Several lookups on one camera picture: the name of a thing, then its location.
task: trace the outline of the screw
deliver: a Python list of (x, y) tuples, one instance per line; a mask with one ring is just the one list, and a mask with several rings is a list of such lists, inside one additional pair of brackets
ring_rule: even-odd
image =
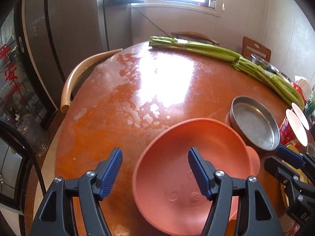
[(257, 178), (254, 176), (250, 176), (248, 180), (251, 181), (252, 183), (255, 183), (257, 181)]
[(90, 170), (90, 171), (86, 172), (86, 175), (87, 175), (88, 177), (92, 177), (92, 176), (95, 175), (95, 171)]
[(217, 170), (217, 171), (215, 172), (215, 174), (216, 174), (217, 176), (224, 176), (224, 172), (223, 172), (222, 170)]
[(55, 177), (55, 179), (54, 179), (54, 181), (55, 181), (56, 183), (59, 183), (61, 180), (62, 180), (62, 177), (61, 177), (61, 176)]

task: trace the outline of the pink bowl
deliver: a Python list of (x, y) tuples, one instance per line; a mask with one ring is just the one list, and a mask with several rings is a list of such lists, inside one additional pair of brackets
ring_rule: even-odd
[[(224, 123), (196, 118), (164, 131), (140, 156), (132, 189), (144, 218), (167, 234), (201, 234), (211, 207), (190, 169), (187, 155), (191, 147), (231, 177), (245, 179), (259, 172), (256, 151)], [(230, 219), (236, 218), (237, 206), (238, 197), (233, 197)]]

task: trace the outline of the wooden table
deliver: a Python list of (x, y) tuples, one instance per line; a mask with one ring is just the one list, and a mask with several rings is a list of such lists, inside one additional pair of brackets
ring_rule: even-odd
[[(146, 146), (183, 120), (208, 117), (229, 124), (233, 98), (247, 95), (264, 104), (280, 124), (287, 105), (272, 90), (229, 63), (192, 53), (134, 45), (100, 63), (82, 85), (66, 118), (57, 148), (56, 175), (80, 177), (107, 159), (114, 147), (123, 164), (101, 207), (114, 236), (164, 235), (140, 214), (131, 178)], [(284, 213), (278, 182), (263, 166), (258, 175), (278, 215)], [(86, 235), (78, 198), (80, 235)], [(227, 235), (232, 235), (230, 222)]]

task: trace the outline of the window sill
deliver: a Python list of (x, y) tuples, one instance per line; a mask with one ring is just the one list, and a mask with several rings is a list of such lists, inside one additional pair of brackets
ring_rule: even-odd
[(209, 14), (220, 18), (220, 15), (215, 9), (198, 6), (195, 4), (175, 2), (175, 1), (145, 1), (143, 3), (132, 3), (133, 7), (165, 7), (165, 8), (175, 8), (184, 9), (190, 11), (197, 11), (205, 14)]

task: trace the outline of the round metal tray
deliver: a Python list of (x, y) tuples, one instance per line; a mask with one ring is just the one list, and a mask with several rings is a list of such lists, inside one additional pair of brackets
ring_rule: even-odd
[(253, 98), (234, 98), (230, 120), (233, 129), (256, 150), (273, 151), (278, 146), (280, 135), (274, 117)]

